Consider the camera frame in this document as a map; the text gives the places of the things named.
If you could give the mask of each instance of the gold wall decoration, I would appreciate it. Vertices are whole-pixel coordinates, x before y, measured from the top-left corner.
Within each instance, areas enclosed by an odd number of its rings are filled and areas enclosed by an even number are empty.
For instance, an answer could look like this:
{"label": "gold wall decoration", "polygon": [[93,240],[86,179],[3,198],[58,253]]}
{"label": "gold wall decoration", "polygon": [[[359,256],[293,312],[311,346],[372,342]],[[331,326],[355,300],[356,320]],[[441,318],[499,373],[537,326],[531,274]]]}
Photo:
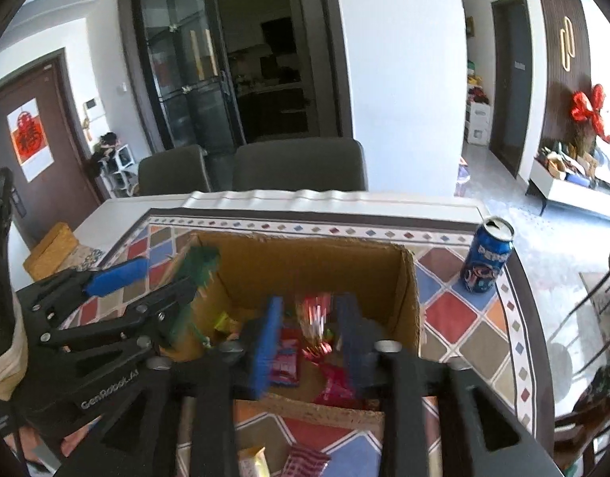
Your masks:
{"label": "gold wall decoration", "polygon": [[575,58],[575,32],[568,16],[563,17],[563,28],[559,31],[561,39],[561,65],[570,71],[570,60]]}

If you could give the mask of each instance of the candy wrapper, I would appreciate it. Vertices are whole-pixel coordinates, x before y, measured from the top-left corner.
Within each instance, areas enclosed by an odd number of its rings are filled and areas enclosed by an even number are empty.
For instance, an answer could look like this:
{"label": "candy wrapper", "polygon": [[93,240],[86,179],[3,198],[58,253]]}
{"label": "candy wrapper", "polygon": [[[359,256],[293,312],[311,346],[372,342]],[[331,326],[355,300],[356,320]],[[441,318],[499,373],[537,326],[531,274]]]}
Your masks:
{"label": "candy wrapper", "polygon": [[320,477],[331,458],[303,444],[293,444],[281,477]]}
{"label": "candy wrapper", "polygon": [[239,451],[239,474],[241,477],[269,477],[264,446]]}
{"label": "candy wrapper", "polygon": [[331,311],[332,295],[321,293],[296,299],[296,316],[307,341],[303,354],[312,362],[320,362],[332,351],[325,340],[325,323]]}
{"label": "candy wrapper", "polygon": [[278,350],[270,372],[270,382],[275,385],[299,384],[299,351],[301,342],[298,330],[283,329]]}
{"label": "candy wrapper", "polygon": [[344,407],[345,409],[362,409],[362,403],[356,399],[354,391],[347,382],[344,369],[331,364],[319,365],[325,376],[325,388],[314,400],[315,404],[330,407]]}

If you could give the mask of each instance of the yellow snack package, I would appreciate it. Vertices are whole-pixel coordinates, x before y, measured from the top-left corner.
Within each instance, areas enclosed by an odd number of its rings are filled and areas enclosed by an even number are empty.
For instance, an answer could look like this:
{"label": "yellow snack package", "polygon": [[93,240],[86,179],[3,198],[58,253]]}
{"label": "yellow snack package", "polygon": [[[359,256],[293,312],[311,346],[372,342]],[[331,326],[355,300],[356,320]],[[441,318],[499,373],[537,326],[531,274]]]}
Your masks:
{"label": "yellow snack package", "polygon": [[241,477],[269,477],[264,446],[239,451],[239,473]]}

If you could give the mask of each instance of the blue pepsi can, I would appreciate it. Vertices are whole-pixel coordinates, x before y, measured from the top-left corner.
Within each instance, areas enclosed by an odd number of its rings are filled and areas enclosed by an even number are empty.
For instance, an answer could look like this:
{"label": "blue pepsi can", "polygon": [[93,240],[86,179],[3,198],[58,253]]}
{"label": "blue pepsi can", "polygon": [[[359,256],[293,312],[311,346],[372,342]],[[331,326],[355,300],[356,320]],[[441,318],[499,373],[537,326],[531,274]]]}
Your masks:
{"label": "blue pepsi can", "polygon": [[500,217],[485,220],[473,237],[460,277],[466,289],[472,293],[485,293],[513,252],[515,230]]}

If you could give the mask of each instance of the brown door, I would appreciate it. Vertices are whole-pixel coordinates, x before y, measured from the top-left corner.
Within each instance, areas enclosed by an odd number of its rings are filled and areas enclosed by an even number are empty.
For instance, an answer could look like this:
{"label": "brown door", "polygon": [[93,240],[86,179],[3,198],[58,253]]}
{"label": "brown door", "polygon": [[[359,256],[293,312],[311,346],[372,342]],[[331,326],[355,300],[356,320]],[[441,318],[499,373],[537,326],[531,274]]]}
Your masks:
{"label": "brown door", "polygon": [[34,245],[57,222],[75,229],[99,206],[65,114],[56,65],[40,65],[0,89],[0,167],[14,173],[14,213]]}

